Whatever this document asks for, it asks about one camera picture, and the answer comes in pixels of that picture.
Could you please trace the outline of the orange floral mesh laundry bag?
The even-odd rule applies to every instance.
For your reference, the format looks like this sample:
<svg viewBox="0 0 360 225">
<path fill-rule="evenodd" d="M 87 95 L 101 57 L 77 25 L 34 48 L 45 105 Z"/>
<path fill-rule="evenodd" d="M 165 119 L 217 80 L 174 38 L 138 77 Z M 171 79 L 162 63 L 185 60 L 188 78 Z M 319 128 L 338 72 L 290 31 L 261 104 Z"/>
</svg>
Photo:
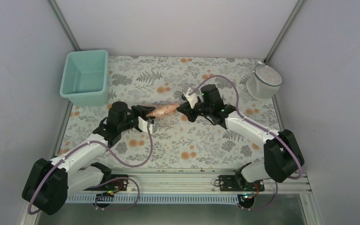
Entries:
<svg viewBox="0 0 360 225">
<path fill-rule="evenodd" d="M 179 104 L 162 105 L 154 109 L 152 112 L 146 115 L 148 118 L 163 118 L 166 116 L 175 115 Z"/>
</svg>

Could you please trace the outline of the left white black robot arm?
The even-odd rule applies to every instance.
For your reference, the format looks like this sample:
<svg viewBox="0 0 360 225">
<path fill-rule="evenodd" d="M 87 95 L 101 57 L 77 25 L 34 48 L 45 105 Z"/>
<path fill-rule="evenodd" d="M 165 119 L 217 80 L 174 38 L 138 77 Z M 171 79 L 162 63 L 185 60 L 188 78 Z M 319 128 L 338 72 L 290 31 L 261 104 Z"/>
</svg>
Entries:
<svg viewBox="0 0 360 225">
<path fill-rule="evenodd" d="M 155 116 L 152 115 L 154 110 L 152 106 L 128 107 L 125 102 L 114 102 L 107 117 L 100 121 L 85 141 L 58 157 L 37 160 L 22 191 L 22 198 L 29 203 L 27 213 L 34 215 L 43 211 L 52 215 L 62 208 L 69 197 L 86 189 L 105 190 L 116 184 L 117 190 L 121 190 L 128 177 L 113 177 L 111 169 L 102 163 L 86 164 L 106 152 L 110 152 L 126 167 L 137 168 L 146 164 L 151 153 L 143 162 L 130 165 L 111 148 L 121 140 L 125 131 L 136 129 L 149 136 L 156 132 Z"/>
</svg>

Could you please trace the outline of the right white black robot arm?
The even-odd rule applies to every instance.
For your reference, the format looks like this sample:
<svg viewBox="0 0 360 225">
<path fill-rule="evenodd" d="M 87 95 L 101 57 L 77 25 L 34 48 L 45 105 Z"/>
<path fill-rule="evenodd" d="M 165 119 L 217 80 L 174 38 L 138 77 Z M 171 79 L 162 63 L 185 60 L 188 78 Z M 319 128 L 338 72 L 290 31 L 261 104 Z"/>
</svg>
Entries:
<svg viewBox="0 0 360 225">
<path fill-rule="evenodd" d="M 188 89 L 182 99 L 185 102 L 177 111 L 190 122 L 199 116 L 204 117 L 212 125 L 219 125 L 248 138 L 263 150 L 262 161 L 247 163 L 235 172 L 235 185 L 239 190 L 248 190 L 258 180 L 272 179 L 281 183 L 304 165 L 305 160 L 293 132 L 269 129 L 249 119 L 235 106 L 224 103 L 216 85 L 202 86 L 200 97 Z"/>
</svg>

